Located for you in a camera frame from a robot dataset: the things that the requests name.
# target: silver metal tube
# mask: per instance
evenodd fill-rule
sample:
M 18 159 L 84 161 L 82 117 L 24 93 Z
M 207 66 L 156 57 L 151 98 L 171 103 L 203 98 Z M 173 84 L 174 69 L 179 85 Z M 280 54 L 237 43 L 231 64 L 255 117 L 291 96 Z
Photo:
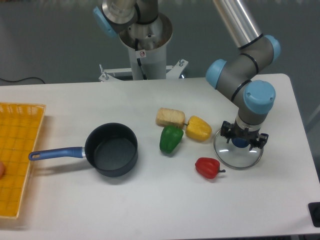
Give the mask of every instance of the silver metal tube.
M 262 32 L 241 0 L 213 0 L 238 48 L 252 42 Z
M 115 24 L 125 24 L 135 15 L 137 0 L 104 0 L 102 11 Z

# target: red bell pepper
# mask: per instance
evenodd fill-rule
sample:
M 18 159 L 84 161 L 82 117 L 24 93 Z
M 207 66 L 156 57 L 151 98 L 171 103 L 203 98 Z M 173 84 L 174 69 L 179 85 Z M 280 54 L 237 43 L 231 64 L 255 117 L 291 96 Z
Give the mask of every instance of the red bell pepper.
M 220 170 L 220 162 L 210 157 L 200 157 L 195 163 L 196 171 L 206 179 L 214 179 L 218 173 L 225 173 Z

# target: blue joint cap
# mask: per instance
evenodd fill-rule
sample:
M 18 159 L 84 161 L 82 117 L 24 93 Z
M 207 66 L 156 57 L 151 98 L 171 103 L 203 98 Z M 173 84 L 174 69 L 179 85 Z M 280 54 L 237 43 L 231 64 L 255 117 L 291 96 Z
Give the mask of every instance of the blue joint cap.
M 99 25 L 101 30 L 108 35 L 110 38 L 114 38 L 118 34 L 115 32 L 115 30 L 111 27 L 111 25 L 108 23 L 105 16 L 102 14 L 102 12 L 99 10 L 99 8 L 96 6 L 93 9 L 93 16 L 96 20 L 96 23 Z
M 206 71 L 205 79 L 212 87 L 214 87 L 214 89 L 217 89 L 217 83 L 218 83 L 221 71 L 224 68 L 226 63 L 227 61 L 223 59 L 218 59 L 214 63 L 212 63 L 211 66 Z
M 276 90 L 266 81 L 250 82 L 243 92 L 245 105 L 256 114 L 267 114 L 273 107 Z
M 232 138 L 231 141 L 233 145 L 240 149 L 244 149 L 249 145 L 249 142 L 247 140 L 240 137 Z
M 273 36 L 271 35 L 265 35 L 264 36 L 265 38 L 267 38 L 272 46 L 273 46 L 273 59 L 272 59 L 272 62 L 274 62 L 280 55 L 281 53 L 281 46 L 280 46 L 280 43 L 277 39 L 275 39 Z

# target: yellow bell pepper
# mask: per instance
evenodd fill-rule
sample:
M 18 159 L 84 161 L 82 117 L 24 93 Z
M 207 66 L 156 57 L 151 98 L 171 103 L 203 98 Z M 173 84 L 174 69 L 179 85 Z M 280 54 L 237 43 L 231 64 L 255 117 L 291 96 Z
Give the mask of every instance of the yellow bell pepper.
M 210 138 L 212 133 L 212 128 L 208 123 L 202 120 L 200 117 L 192 116 L 190 117 L 185 134 L 194 140 L 205 141 Z

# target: saucepan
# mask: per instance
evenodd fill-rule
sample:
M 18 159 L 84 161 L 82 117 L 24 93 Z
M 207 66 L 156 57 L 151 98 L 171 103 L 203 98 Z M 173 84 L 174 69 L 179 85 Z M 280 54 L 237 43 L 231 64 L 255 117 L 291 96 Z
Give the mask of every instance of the saucepan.
M 60 157 L 86 158 L 100 174 L 119 177 L 135 166 L 138 159 L 138 141 L 128 126 L 111 122 L 93 130 L 84 147 L 34 151 L 29 154 L 31 161 Z

